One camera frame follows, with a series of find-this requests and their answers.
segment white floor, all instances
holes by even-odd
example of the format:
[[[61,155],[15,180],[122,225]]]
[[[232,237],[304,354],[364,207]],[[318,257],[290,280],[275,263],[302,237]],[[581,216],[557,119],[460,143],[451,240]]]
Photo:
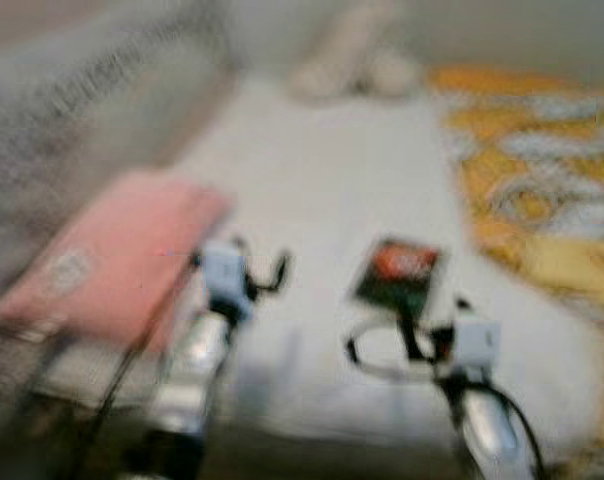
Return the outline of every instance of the white floor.
[[[230,365],[223,403],[233,421],[451,452],[454,432],[435,387],[364,376],[341,347],[354,325],[384,315],[356,307],[349,291],[373,242],[397,234],[450,254],[434,320],[457,291],[501,323],[495,380],[524,409],[546,456],[557,460],[586,444],[598,420],[604,338],[473,251],[441,138],[426,95],[313,108],[250,77],[184,152],[178,171],[236,196],[220,235],[244,237],[260,274],[280,249],[295,256],[288,288],[259,305]],[[392,330],[368,346],[401,363]]]

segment yellow patterned rug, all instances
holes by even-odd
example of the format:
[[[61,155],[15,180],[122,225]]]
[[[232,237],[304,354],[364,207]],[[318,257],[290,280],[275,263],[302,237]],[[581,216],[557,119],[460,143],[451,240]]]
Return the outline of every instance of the yellow patterned rug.
[[[478,248],[604,328],[604,90],[474,67],[431,85]]]

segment black cable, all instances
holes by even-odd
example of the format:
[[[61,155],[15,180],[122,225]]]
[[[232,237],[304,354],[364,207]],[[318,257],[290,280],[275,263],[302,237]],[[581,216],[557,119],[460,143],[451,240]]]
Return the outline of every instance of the black cable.
[[[129,372],[133,362],[135,362],[137,357],[139,357],[140,354],[142,354],[148,347],[157,327],[162,323],[163,317],[160,315],[160,312],[163,311],[164,307],[166,306],[166,302],[171,301],[172,298],[173,296],[171,294],[167,294],[166,300],[161,302],[156,308],[156,311],[151,315],[150,320],[145,326],[145,329],[141,333],[139,339],[133,343],[133,345],[122,357],[122,360],[120,360],[115,375],[109,384],[109,388],[106,390],[106,394],[100,403],[100,408],[93,419],[93,422],[91,422],[89,430],[81,438],[81,442],[76,449],[74,461],[70,466],[69,474],[66,476],[67,480],[76,480],[78,478],[78,475],[84,467],[84,463],[86,462],[89,451],[91,447],[93,447],[93,444],[95,443],[95,440],[100,433],[100,430],[102,429],[102,426],[104,425],[111,408],[113,407],[113,402],[115,401],[115,397],[117,396],[122,381]]]
[[[351,363],[353,363],[353,365],[355,365],[358,369],[362,370],[365,373],[368,373],[368,374],[371,374],[374,376],[378,376],[381,378],[385,378],[389,381],[394,381],[394,382],[398,382],[398,381],[402,381],[402,380],[410,381],[410,379],[408,379],[408,378],[403,379],[401,375],[398,375],[397,373],[395,373],[392,370],[388,370],[388,369],[385,369],[382,367],[377,367],[377,366],[367,364],[365,362],[362,362],[362,360],[360,359],[360,356],[357,351],[357,345],[356,345],[357,340],[360,337],[362,337],[364,334],[368,333],[369,331],[379,329],[379,328],[384,328],[384,327],[379,324],[378,325],[362,324],[362,325],[359,325],[358,327],[356,327],[351,332],[347,341],[345,342],[345,349],[346,349],[349,360],[351,361]],[[429,363],[431,363],[434,366],[434,368],[437,368],[437,365],[436,365],[436,362],[434,359],[425,358],[425,360],[428,361]],[[442,390],[445,392],[445,394],[447,395],[447,398],[449,398],[450,401],[451,401],[451,397],[452,397],[452,395],[451,395],[452,390],[454,390],[455,393],[457,393],[457,394],[461,393],[464,390],[475,390],[475,391],[487,392],[487,393],[494,395],[500,401],[502,401],[502,403],[506,404],[506,406],[509,409],[513,410],[516,413],[516,415],[518,416],[518,418],[520,419],[522,426],[524,427],[524,431],[525,431],[527,439],[529,441],[529,445],[531,446],[531,450],[533,451],[533,456],[535,458],[535,464],[536,464],[535,468],[536,468],[537,480],[547,480],[548,476],[546,473],[546,469],[544,467],[544,458],[542,456],[542,451],[538,444],[535,433],[533,432],[533,428],[529,424],[529,421],[527,420],[526,416],[524,415],[524,412],[522,412],[520,407],[517,405],[517,403],[515,403],[515,401],[511,397],[509,397],[506,393],[497,389],[496,387],[494,387],[493,385],[491,385],[488,382],[471,382],[471,381],[467,380],[466,378],[459,378],[459,379],[455,379],[453,382],[451,382],[450,379],[435,380],[435,383],[440,388],[442,388]]]
[[[445,390],[445,392],[446,392],[447,391],[446,386],[443,386],[442,382],[438,382],[438,383],[443,388],[443,390]],[[546,472],[546,468],[544,466],[544,458],[542,456],[542,450],[540,449],[540,445],[538,444],[537,438],[535,436],[535,433],[533,432],[533,428],[531,427],[531,424],[529,423],[526,416],[524,415],[524,412],[522,412],[522,409],[520,409],[518,404],[515,403],[515,400],[513,400],[509,395],[507,395],[503,391],[497,389],[490,383],[471,382],[468,380],[464,380],[456,388],[459,388],[460,391],[474,390],[474,391],[479,391],[479,392],[490,393],[491,395],[497,397],[502,403],[506,404],[506,406],[509,409],[511,409],[515,412],[515,414],[520,419],[522,426],[524,427],[524,431],[525,431],[527,439],[529,441],[529,445],[531,446],[531,450],[533,451],[533,457],[535,458],[536,478],[537,478],[537,480],[547,480],[548,475]]]

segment orange rug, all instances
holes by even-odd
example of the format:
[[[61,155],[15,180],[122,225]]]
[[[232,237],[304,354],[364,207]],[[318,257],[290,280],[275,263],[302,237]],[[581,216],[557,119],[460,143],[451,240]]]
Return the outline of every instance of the orange rug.
[[[477,247],[604,328],[604,90],[473,67],[430,81]]]

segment pink towel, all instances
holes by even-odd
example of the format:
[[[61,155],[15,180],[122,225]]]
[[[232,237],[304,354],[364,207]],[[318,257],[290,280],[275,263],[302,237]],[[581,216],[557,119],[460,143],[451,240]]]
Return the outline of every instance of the pink towel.
[[[167,174],[118,180],[68,224],[0,300],[0,322],[130,345],[170,315],[189,254],[229,209],[212,189]],[[151,348],[162,349],[163,321]]]

